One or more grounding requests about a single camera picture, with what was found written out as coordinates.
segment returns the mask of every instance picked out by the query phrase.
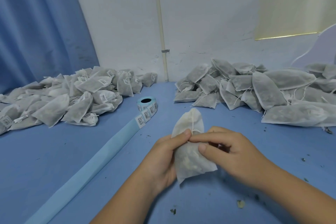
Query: blue tablecloth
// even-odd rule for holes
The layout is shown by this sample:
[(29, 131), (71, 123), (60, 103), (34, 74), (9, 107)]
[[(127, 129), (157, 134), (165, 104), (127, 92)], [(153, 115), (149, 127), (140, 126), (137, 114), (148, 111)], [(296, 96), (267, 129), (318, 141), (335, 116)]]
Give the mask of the blue tablecloth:
[[(173, 102), (175, 89), (173, 83), (145, 87), (141, 94), (124, 98), (115, 112), (101, 115), (95, 127), (59, 123), (53, 128), (40, 125), (0, 136), (0, 223), (24, 223), (135, 117), (137, 99), (156, 97), (159, 110), (154, 118), (49, 222), (89, 223), (155, 141), (170, 134), (177, 120), (190, 110), (191, 103)], [(215, 110), (198, 109), (206, 130), (216, 125), (241, 132), (275, 164), (336, 198), (335, 135), (321, 128), (262, 124), (262, 114), (244, 106), (233, 111), (225, 104), (218, 104)], [(245, 200), (243, 209), (237, 207), (237, 200)], [(239, 184), (221, 169), (187, 179), (181, 186), (175, 183), (157, 198), (146, 222), (295, 223), (271, 199)]]

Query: light blue paper strip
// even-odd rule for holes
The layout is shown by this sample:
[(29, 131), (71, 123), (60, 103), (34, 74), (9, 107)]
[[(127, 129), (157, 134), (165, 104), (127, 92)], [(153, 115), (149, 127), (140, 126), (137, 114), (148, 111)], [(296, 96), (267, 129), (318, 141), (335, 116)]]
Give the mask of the light blue paper strip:
[(126, 124), (61, 188), (30, 217), (25, 224), (47, 224), (140, 130), (135, 118)]

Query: person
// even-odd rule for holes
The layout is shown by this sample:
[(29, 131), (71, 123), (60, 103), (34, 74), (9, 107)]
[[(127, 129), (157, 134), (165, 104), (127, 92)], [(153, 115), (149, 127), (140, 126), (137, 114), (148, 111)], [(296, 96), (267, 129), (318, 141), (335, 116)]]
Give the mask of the person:
[(155, 197), (175, 181), (173, 153), (188, 140), (202, 142), (198, 150), (205, 158), (267, 194), (299, 223), (336, 223), (336, 200), (276, 166), (241, 133), (212, 127), (203, 134), (191, 135), (188, 129), (174, 138), (159, 139), (91, 224), (143, 223)]

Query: pipe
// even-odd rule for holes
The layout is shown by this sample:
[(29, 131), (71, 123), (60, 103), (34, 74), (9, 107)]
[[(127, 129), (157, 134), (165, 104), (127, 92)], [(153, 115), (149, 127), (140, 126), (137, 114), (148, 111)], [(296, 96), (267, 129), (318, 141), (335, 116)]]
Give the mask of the pipe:
[(169, 81), (168, 78), (168, 68), (167, 68), (167, 58), (166, 53), (169, 51), (166, 50), (165, 47), (165, 38), (163, 35), (163, 25), (162, 25), (162, 14), (161, 14), (161, 4), (160, 0), (156, 0), (156, 10), (157, 10), (157, 18), (159, 19), (159, 30), (160, 30), (160, 41), (161, 41), (161, 50), (162, 50), (162, 59), (163, 59), (163, 70), (165, 75), (165, 82)]

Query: blue curtain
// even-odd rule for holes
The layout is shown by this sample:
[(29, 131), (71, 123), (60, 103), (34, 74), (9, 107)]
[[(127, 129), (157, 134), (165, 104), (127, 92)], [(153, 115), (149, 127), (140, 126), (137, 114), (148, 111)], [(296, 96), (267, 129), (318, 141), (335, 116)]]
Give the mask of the blue curtain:
[(97, 65), (78, 0), (0, 0), (0, 93)]

